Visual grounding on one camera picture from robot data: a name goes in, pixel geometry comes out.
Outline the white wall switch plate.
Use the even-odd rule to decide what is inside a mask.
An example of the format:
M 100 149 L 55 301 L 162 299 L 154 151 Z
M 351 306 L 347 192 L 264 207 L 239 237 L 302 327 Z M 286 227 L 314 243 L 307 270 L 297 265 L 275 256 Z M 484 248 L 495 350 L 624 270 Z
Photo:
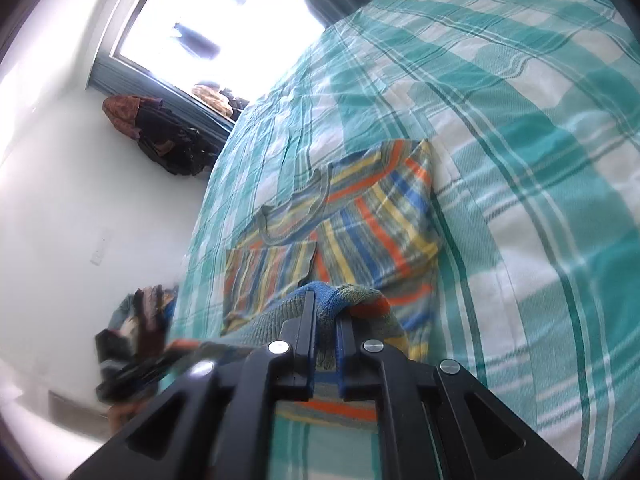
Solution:
M 114 231 L 110 228 L 105 228 L 101 231 L 98 241 L 96 242 L 96 247 L 93 249 L 93 252 L 90 257 L 90 263 L 94 266 L 100 266 L 105 255 L 107 249 L 110 247 L 112 239 L 114 236 Z

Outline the dark clothes hanging on wall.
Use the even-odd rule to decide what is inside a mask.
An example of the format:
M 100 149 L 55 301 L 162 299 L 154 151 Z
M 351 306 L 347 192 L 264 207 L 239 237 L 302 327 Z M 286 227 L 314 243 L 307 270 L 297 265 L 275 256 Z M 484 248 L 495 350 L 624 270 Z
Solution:
M 162 99 L 109 96 L 102 110 L 117 131 L 175 176 L 197 176 L 219 155 L 216 144 L 164 107 Z

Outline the striped knit sweater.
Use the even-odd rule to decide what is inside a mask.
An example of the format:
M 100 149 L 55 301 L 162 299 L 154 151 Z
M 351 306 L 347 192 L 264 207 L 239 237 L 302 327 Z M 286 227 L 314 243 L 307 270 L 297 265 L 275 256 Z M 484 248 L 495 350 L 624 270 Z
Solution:
M 432 214 L 433 150 L 425 140 L 390 140 L 329 162 L 281 203 L 265 204 L 220 232 L 206 276 L 221 303 L 217 325 L 180 292 L 171 339 L 247 352 L 276 338 L 318 295 L 318 367 L 335 370 L 333 323 L 359 315 L 373 335 L 423 361 L 437 299 L 440 240 Z

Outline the teal plaid bed cover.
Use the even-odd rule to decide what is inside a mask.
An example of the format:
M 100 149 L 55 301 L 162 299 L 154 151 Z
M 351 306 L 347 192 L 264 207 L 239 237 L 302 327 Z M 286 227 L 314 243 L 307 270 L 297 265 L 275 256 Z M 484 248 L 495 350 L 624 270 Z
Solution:
M 319 165 L 435 151 L 437 304 L 459 361 L 588 479 L 639 433 L 639 45 L 610 0 L 373 0 L 241 116 L 209 179 L 171 333 L 221 332 L 224 259 Z

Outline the clothes pile beside bed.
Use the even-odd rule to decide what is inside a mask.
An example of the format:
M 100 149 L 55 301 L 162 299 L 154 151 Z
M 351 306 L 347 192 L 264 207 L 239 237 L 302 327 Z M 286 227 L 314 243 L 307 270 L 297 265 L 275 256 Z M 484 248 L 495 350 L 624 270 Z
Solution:
M 113 312 L 107 328 L 124 337 L 137 359 L 158 356 L 165 347 L 179 287 L 155 285 L 129 294 Z

